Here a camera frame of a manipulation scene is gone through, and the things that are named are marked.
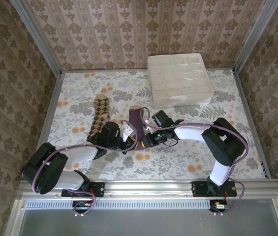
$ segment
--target brown argyle sock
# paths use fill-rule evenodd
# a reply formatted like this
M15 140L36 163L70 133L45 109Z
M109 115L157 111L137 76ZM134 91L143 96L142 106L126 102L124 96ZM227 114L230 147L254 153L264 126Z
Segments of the brown argyle sock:
M96 95L94 99L94 119L92 126L87 137L87 141L90 141L92 136L100 133L103 126L110 119L109 117L109 99L103 94Z

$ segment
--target metal rail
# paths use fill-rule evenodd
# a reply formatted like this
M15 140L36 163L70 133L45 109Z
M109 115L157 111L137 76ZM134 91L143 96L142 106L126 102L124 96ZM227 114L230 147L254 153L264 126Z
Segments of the metal rail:
M251 112L250 112L250 109L249 109L249 105L248 105L248 102L247 102L247 99L246 99L244 88L242 86L242 83L241 83L241 80L239 78L239 75L238 75L237 71L233 70L233 73L234 73L234 80L236 82L238 93L239 93L239 95L241 97L241 100L242 100L242 103L243 103L243 108L244 108L245 115L246 115L248 123L249 123L249 127L250 127L250 130L251 130L253 141L254 141L255 146L256 146L257 153L258 153L259 157L261 158L261 162L263 164L263 168L264 168L264 171L266 173L266 177L267 178L272 178L265 153L263 152L263 149L262 149L262 146L261 146L261 142L260 142L260 139L259 139L259 136L258 136L258 132L257 132L256 126L255 126L255 123L253 122L253 118L252 118L252 115L251 115Z
M129 181L105 181L104 199L216 199L216 197L195 198L192 195L191 182L194 180L129 180ZM244 199L275 199L278 198L278 179L243 179L239 180L245 186ZM235 184L238 195L242 191L240 184ZM51 192L39 195L33 193L31 185L26 181L20 183L16 199L64 199L61 190L54 189Z
M27 30L30 32L33 40L39 48L39 51L44 56L46 62L48 63L50 69L54 73L55 77L58 77L61 73L61 65L59 64L57 58L53 54L53 49L49 46L48 42L44 39L44 32L41 31L35 19L30 16L26 10L25 1L11 0L13 6L15 7L17 13L20 15L23 23L25 24Z

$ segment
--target floral fabric surface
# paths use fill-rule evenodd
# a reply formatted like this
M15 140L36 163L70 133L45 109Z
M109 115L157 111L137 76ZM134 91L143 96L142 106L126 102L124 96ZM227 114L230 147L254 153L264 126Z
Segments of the floral fabric surface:
M235 168L233 177L264 178L232 71L208 69L208 74L214 90L208 105L180 106L164 111L173 120L213 122L218 117L226 118L249 145L249 154ZM147 71L65 74L49 142L64 146L85 141L94 117L93 100L97 94L109 98L111 121L118 124L128 119L129 107L135 104L148 107L151 115L158 111L153 108ZM90 179L204 179L214 162L204 142L181 140L174 147L160 144L126 155L109 151L98 160L75 163L67 170L78 169Z

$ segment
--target white storage box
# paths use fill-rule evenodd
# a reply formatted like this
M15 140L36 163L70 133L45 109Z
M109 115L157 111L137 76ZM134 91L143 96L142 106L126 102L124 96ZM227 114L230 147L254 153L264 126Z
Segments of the white storage box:
M208 104L213 90L201 54L148 58L154 108Z

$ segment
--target purple cable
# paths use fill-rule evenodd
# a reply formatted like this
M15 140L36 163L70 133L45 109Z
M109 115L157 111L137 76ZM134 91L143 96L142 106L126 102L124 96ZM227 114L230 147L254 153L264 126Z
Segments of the purple cable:
M219 210L217 210L218 212L220 213L223 213L223 214L226 214L228 213L229 211L233 210L239 203L239 201L242 199L243 195L244 195L244 192L245 192L245 186L243 185L243 183L237 181L237 180L234 180L232 179L230 176L231 174L233 173L234 169L235 169L235 165L238 164L240 161L242 161L247 155L248 155L248 144L247 142L245 141L245 139L243 139L240 135L238 135L237 133L233 132L232 130L229 130L227 128L224 128L224 127L221 127L221 126L218 126L218 125L215 125L215 124L208 124L208 123L194 123L194 122L187 122L187 123L183 123L183 124L177 124L177 125L174 125L174 126L170 126L170 127L166 127L166 128L159 128L159 127L154 127L154 126L151 126L149 124L147 124L145 121L144 121L144 109L147 110L148 112L148 118L147 120L150 118L150 111L147 107L143 107L141 108L141 111L140 111L140 118L142 120L142 122L147 126L147 127L150 127L150 128L153 128L153 129L156 129L156 130L166 130L166 129L172 129L172 128L177 128L177 127L181 127L181 126L186 126L186 125L192 125L192 126L203 126L203 127L214 127L214 128L218 128L220 130L224 130L232 135L234 135L236 138L238 138L240 141L242 141L242 143L244 144L245 146L245 153L243 154L243 156L241 158L239 158L237 161L234 162L233 166L231 167L231 170L230 172L228 173L228 178L235 182L235 183L239 183L242 187L243 187L243 190L242 190L242 193L240 194L238 200L236 201L236 203L229 209L229 210L226 210L225 212L220 212Z
M65 189L65 190L66 190L66 191L69 191L69 192L71 192L71 193L77 193L77 194L83 193L83 194L88 194L88 195L92 196L92 198L93 198L93 201L92 201L91 206L89 207L89 209L87 209L87 210L84 211L83 213L78 213L78 212L76 211L77 206L78 206L80 203L83 203L83 201L77 203L77 204L74 206L74 208L73 208L73 211L74 211L75 214L77 214L77 215L82 215L82 214L83 214L83 215L86 215L86 214L89 213L89 211L92 210L92 208L94 207L95 202L96 202L96 197L95 197L95 195L94 195L93 193L90 193L90 192L83 192L83 191L75 191L75 190L72 190L72 189Z
M74 148L81 148L81 147L94 147L94 148L100 148L100 149L104 149L104 150L107 150L107 151L114 151L114 152L123 152L123 151L130 151L132 150L136 144L137 144L137 130L133 127L133 125L127 121L127 120L122 120L121 123L124 123L126 122L133 130L134 130L134 135L135 135L135 141L133 143L133 145L125 150L114 150L114 149L110 149L110 148L106 148L106 147L101 147L101 146L98 146L98 145L93 145L93 144L77 144L77 145L72 145L72 146L68 146L68 147L63 147L63 148L60 148L58 150L55 150L53 153L51 153L47 158L46 160L43 161L43 163L41 164L41 166L39 167L38 171L36 172L35 174L35 177L32 181L32 184L31 184L31 189L34 193L37 193L36 191L36 182L37 182L37 179L38 179L38 176L40 175L42 169L44 168L44 166L46 165L46 163L55 155L57 154L58 152L61 152L61 151L64 151L66 149L74 149Z

